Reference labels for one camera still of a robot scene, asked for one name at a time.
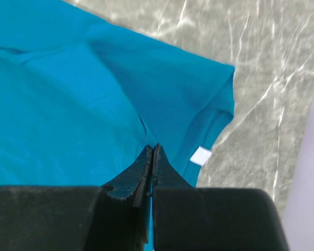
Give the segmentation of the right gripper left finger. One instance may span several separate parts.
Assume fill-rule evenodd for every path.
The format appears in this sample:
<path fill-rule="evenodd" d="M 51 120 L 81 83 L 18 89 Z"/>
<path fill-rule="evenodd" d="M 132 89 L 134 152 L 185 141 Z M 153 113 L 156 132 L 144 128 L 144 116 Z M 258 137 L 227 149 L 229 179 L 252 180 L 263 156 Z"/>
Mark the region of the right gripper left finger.
<path fill-rule="evenodd" d="M 102 186 L 0 186 L 0 250 L 143 250 L 152 149 Z"/>

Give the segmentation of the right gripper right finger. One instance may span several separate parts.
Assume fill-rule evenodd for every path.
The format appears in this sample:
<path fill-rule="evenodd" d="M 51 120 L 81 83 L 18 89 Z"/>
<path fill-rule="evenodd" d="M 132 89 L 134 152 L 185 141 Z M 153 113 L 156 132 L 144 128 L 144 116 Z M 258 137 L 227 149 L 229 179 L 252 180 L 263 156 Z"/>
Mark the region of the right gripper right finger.
<path fill-rule="evenodd" d="M 155 250 L 288 250 L 274 202 L 254 188 L 195 188 L 154 149 Z"/>

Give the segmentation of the blue t shirt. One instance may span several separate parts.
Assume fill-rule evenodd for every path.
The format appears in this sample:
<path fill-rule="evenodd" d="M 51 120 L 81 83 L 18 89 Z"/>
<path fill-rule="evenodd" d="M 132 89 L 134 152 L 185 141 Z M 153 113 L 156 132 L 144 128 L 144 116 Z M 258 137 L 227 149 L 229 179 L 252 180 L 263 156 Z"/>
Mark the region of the blue t shirt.
<path fill-rule="evenodd" d="M 100 185 L 157 144 L 196 185 L 234 71 L 64 1 L 0 1 L 0 185 Z"/>

